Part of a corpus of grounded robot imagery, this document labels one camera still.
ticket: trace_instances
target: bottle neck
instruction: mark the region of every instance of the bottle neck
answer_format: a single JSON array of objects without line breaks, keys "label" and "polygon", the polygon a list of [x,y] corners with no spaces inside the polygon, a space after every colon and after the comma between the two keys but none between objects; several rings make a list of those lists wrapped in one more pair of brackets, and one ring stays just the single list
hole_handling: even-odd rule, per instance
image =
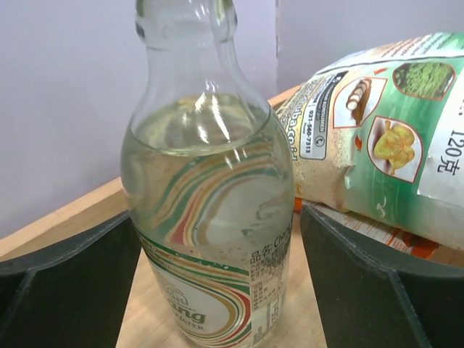
[{"label": "bottle neck", "polygon": [[269,111],[236,58],[232,0],[138,0],[136,28],[147,47],[149,84],[137,114],[202,94],[231,94]]},{"label": "bottle neck", "polygon": [[136,30],[150,49],[192,51],[233,37],[232,0],[138,0]]}]

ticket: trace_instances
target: plastic snack bag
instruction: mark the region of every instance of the plastic snack bag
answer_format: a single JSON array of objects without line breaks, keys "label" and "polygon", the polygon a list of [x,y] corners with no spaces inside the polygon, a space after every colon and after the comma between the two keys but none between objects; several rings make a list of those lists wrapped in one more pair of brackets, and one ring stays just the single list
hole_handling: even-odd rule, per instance
[{"label": "plastic snack bag", "polygon": [[278,109],[297,196],[464,249],[463,68],[437,33],[317,72]]}]

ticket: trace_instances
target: black holder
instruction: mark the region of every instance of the black holder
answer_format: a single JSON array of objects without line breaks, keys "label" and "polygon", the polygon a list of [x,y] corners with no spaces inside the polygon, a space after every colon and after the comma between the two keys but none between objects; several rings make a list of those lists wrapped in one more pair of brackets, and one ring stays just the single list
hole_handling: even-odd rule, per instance
[{"label": "black holder", "polygon": [[399,252],[304,207],[304,249],[328,348],[464,345],[464,269]]},{"label": "black holder", "polygon": [[115,347],[140,251],[124,212],[0,262],[0,347]]}]

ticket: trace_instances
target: white wall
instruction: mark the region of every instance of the white wall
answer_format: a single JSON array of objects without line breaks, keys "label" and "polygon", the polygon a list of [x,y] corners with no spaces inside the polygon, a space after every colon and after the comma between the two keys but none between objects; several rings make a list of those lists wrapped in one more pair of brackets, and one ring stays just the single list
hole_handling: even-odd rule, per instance
[{"label": "white wall", "polygon": [[[275,0],[235,0],[245,75],[276,93]],[[146,84],[135,0],[0,1],[0,237],[119,175]]]},{"label": "white wall", "polygon": [[464,31],[463,0],[280,0],[278,91],[344,55],[436,32]]}]

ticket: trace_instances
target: clear glass bottle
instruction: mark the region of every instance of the clear glass bottle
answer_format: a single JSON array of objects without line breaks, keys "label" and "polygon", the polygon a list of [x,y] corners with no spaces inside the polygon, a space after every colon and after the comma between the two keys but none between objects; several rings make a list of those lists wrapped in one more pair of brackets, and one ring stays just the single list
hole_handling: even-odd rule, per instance
[{"label": "clear glass bottle", "polygon": [[139,0],[149,83],[125,134],[131,217],[183,332],[251,347],[286,290],[294,183],[286,134],[239,69],[231,0]]}]

